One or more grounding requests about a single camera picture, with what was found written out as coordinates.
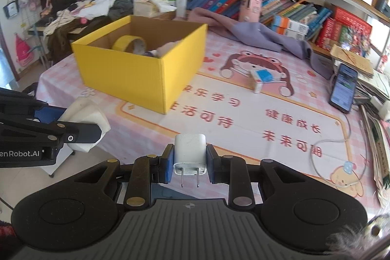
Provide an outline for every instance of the cartoon dog illustration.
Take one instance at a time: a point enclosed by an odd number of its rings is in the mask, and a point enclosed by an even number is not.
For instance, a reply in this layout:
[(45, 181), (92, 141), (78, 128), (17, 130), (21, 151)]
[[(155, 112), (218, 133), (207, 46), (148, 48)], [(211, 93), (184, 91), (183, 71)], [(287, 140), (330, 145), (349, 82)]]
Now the cartoon dog illustration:
[(250, 77), (251, 70), (268, 71), (272, 75), (273, 80), (265, 83), (265, 85), (279, 83), (278, 90), (280, 95), (289, 97), (294, 94), (289, 71), (282, 66), (278, 59), (266, 57), (262, 54), (254, 54), (250, 51), (232, 54), (227, 59), (226, 64), (220, 69), (220, 75), (226, 79), (231, 79), (235, 74)]
[[(348, 174), (343, 166), (338, 167), (336, 170), (333, 171), (333, 173), (330, 175), (330, 180), (335, 184), (336, 188), (339, 191), (342, 191), (352, 197), (356, 196), (363, 196), (363, 186), (361, 182), (359, 181), (358, 176), (354, 171), (351, 171), (350, 174)], [(354, 182), (358, 182), (354, 185), (350, 185), (348, 187), (339, 187), (339, 186), (345, 186)]]

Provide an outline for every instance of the yellow tape roll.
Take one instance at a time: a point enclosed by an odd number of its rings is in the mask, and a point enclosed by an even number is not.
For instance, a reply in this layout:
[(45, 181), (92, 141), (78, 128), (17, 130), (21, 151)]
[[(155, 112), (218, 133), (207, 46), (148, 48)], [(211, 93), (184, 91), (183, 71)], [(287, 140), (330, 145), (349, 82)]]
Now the yellow tape roll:
[(119, 37), (111, 48), (115, 51), (143, 54), (146, 51), (145, 40), (141, 37), (125, 35)]

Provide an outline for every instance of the charging cable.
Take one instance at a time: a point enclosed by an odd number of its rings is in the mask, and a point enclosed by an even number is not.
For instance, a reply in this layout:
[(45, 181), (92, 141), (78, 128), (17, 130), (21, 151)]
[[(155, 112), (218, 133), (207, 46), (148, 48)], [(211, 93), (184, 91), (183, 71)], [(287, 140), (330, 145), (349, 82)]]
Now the charging cable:
[[(332, 83), (333, 83), (333, 79), (335, 77), (335, 73), (332, 75), (332, 77), (330, 78), (329, 80), (329, 85), (328, 85), (328, 92), (329, 94), (332, 94)], [(346, 114), (342, 113), (347, 121), (347, 124), (348, 124), (348, 135), (346, 138), (344, 139), (339, 139), (339, 140), (333, 140), (333, 139), (323, 139), (323, 140), (319, 140), (317, 142), (315, 142), (312, 146), (311, 146), (311, 149), (310, 149), (310, 161), (311, 161), (311, 164), (313, 166), (313, 169), (315, 170), (315, 172), (317, 173), (317, 175), (324, 181), (326, 182), (328, 185), (330, 186), (336, 186), (338, 188), (346, 188), (346, 187), (349, 187), (349, 186), (353, 186), (355, 184), (358, 184), (360, 182), (360, 180), (363, 178), (364, 176), (364, 173), (365, 173), (365, 170), (366, 170), (366, 162), (367, 162), (367, 141), (366, 141), (366, 130), (363, 126), (363, 122), (360, 120), (359, 121), (359, 127), (360, 127), (360, 130), (363, 134), (363, 140), (364, 140), (364, 149), (365, 149), (365, 155), (364, 155), (364, 168), (363, 168), (363, 171), (360, 175), (360, 177), (358, 177), (358, 180), (355, 181), (355, 182), (352, 182), (352, 183), (349, 183), (347, 185), (343, 185), (343, 186), (339, 186), (339, 185), (336, 185), (334, 183), (331, 183), (329, 182), (327, 179), (325, 179), (325, 177), (323, 177), (321, 175), (321, 173), (318, 171), (317, 167), (315, 166), (315, 163), (314, 163), (314, 151), (313, 149), (315, 149), (315, 147), (317, 147), (317, 145), (321, 144), (321, 143), (326, 143), (326, 142), (334, 142), (334, 143), (343, 143), (343, 142), (347, 142), (348, 140), (350, 140), (350, 137), (351, 137), (351, 134), (352, 134), (352, 130), (351, 130), (351, 124), (350, 124), (350, 121), (347, 117)]]
[(14, 210), (14, 208), (11, 205), (9, 205), (5, 200), (3, 200), (1, 197), (0, 197), (0, 202), (2, 202), (5, 206), (7, 206), (12, 211)]

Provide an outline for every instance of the phone screen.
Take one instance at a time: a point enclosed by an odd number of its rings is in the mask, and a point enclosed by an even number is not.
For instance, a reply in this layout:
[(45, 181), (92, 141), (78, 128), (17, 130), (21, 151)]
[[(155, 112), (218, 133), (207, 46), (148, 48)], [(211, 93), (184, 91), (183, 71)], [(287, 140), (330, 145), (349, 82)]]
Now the phone screen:
[(354, 69), (340, 64), (330, 101), (346, 112), (351, 110), (357, 78), (358, 73)]

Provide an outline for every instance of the tablecloth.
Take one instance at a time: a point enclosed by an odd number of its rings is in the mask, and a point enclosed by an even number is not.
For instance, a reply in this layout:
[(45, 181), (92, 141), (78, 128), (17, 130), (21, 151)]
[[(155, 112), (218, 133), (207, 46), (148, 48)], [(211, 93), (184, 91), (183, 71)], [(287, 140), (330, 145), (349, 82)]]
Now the tablecloth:
[[(251, 90), (251, 69), (267, 70), (272, 75), (260, 94)], [(128, 85), (133, 80), (118, 79)], [(328, 104), (327, 86), (308, 61), (209, 32), (202, 67), (167, 115), (86, 87), (73, 55), (41, 75), (37, 98), (60, 107), (69, 107), (78, 96), (94, 100), (112, 128), (99, 147), (123, 164), (143, 155), (161, 154), (177, 133), (203, 133), (220, 155), (239, 155), (252, 164), (272, 158), (321, 180), (310, 164), (309, 156), (313, 155), (318, 170), (334, 187), (358, 180), (367, 165), (360, 183), (338, 189), (359, 200), (370, 216), (380, 205), (360, 114), (355, 110), (348, 114), (351, 137), (347, 142), (311, 147), (319, 140), (343, 139), (348, 134), (344, 115)], [(167, 186), (198, 198), (228, 196), (228, 186), (210, 184), (207, 174), (201, 176), (199, 188), (195, 176), (186, 177), (181, 188), (175, 174)], [(260, 202), (256, 184), (253, 190), (256, 202)]]

